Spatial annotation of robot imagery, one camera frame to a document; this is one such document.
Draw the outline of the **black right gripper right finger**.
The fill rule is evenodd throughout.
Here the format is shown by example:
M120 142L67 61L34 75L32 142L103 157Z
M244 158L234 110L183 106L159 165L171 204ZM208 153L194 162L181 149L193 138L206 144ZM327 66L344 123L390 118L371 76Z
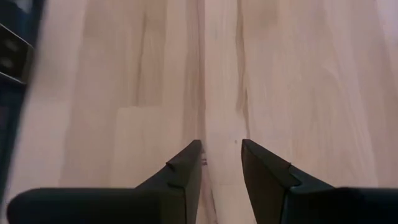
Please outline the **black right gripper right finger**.
M334 187L250 139L241 160L257 224L398 224L398 189Z

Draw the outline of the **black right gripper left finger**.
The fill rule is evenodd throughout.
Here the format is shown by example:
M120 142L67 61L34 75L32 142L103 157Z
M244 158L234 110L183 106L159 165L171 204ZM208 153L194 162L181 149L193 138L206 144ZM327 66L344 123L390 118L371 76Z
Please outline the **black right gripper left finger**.
M195 224L201 141L194 140L135 188L38 188L14 197L9 224Z

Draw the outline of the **black metal table frame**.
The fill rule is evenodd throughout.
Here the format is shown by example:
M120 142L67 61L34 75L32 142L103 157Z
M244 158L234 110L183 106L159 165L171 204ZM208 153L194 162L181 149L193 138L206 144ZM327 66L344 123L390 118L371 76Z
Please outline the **black metal table frame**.
M0 24L33 46L34 57L45 4L46 0L0 0ZM29 79L26 84L21 84L0 75L0 203L4 200L11 156Z

